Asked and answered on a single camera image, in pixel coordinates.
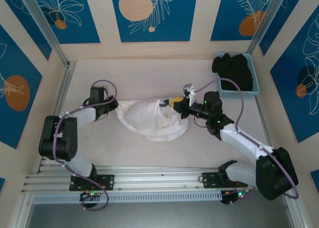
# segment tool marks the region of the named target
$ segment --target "blue plastic basket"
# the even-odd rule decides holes
[[[226,52],[218,52],[216,54],[217,57],[223,57],[224,54],[226,54]],[[238,55],[240,53],[228,53],[229,56],[235,56]],[[246,53],[242,53],[246,59],[247,59],[247,63],[248,63],[248,68],[251,72],[251,75],[253,77],[253,91],[243,91],[243,96],[244,98],[252,98],[254,97],[256,94],[259,93],[259,85],[258,85],[258,81],[257,81],[257,77],[256,77],[256,72],[255,72],[255,67],[253,64],[253,60],[251,58],[250,54],[246,54]],[[224,98],[240,98],[239,92],[238,91],[233,91],[233,90],[223,90],[221,88],[221,83],[220,81],[218,82],[218,91],[221,97]]]

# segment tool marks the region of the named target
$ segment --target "orange circle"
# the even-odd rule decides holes
[[[65,30],[66,29],[66,23],[64,22],[64,21],[62,21],[62,20],[56,20],[55,22],[54,22],[54,24],[55,24],[55,26],[56,27],[58,27],[58,29],[60,29],[60,30]]]
[[[153,12],[152,0],[119,0],[119,8],[125,19],[144,20]]]
[[[299,98],[301,98],[301,99],[302,99],[304,96],[306,96],[306,94],[307,94],[307,88],[306,88],[306,86],[303,85],[303,84],[298,85],[297,88],[296,88],[296,94],[297,94],[297,96],[298,96]]]
[[[243,19],[239,26],[239,33],[242,36],[254,35],[257,26],[259,25],[264,14],[264,11],[257,11],[253,15],[249,15],[245,19]]]
[[[155,27],[152,27],[152,26],[151,26],[151,27],[149,28],[149,32],[154,32],[154,31],[155,31]]]
[[[20,75],[11,75],[5,82],[5,100],[10,108],[21,112],[26,109],[30,100],[28,82]]]

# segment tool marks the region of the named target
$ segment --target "black mounting bracket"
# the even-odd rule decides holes
[[[203,176],[203,184],[204,188],[230,188],[235,187],[237,182],[233,182],[229,180],[226,174],[226,168],[233,163],[236,163],[235,160],[230,160],[223,165],[218,167],[218,172],[204,172]],[[248,187],[245,183],[240,183],[241,187]]]
[[[112,191],[114,186],[114,175],[97,175],[95,182],[100,184],[106,191]],[[99,187],[95,187],[91,182],[76,176],[71,176],[69,191],[101,191]]]

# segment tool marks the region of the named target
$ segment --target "white robotic arm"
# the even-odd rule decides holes
[[[246,166],[237,161],[226,162],[218,168],[221,182],[242,182],[257,187],[268,200],[296,187],[297,175],[285,149],[267,146],[237,128],[234,121],[223,114],[218,92],[205,93],[203,103],[199,104],[194,101],[192,84],[187,84],[183,90],[185,97],[173,99],[172,108],[182,118],[193,115],[206,120],[210,134],[240,150],[253,163],[253,166]]]
[[[63,167],[72,172],[70,190],[85,191],[92,186],[89,180],[97,182],[100,179],[100,182],[104,183],[103,179],[114,178],[114,176],[97,175],[95,166],[77,152],[78,129],[97,120],[100,116],[107,114],[118,106],[115,97],[107,96],[104,98],[105,91],[105,87],[93,86],[91,87],[90,98],[79,109],[66,113],[68,115],[64,115],[63,118],[47,116],[44,121],[39,153],[41,156],[61,163]],[[55,133],[58,134],[56,141],[54,139]]]

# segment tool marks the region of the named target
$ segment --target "white floor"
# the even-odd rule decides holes
[[[115,83],[118,100],[183,96],[185,84],[193,83],[199,89],[215,78],[211,63],[199,59],[82,59],[77,62],[62,112],[78,108],[89,97],[93,82],[100,79]],[[217,84],[208,87],[196,95],[197,101],[202,103],[205,92],[216,90]],[[225,114],[236,120],[240,99],[222,101]],[[266,141],[255,99],[245,99],[239,126],[261,142]],[[185,134],[172,142],[151,142],[132,133],[118,121],[115,112],[80,128],[78,136],[78,151],[95,165],[218,167],[231,159],[250,164],[236,148],[197,127],[192,117]]]

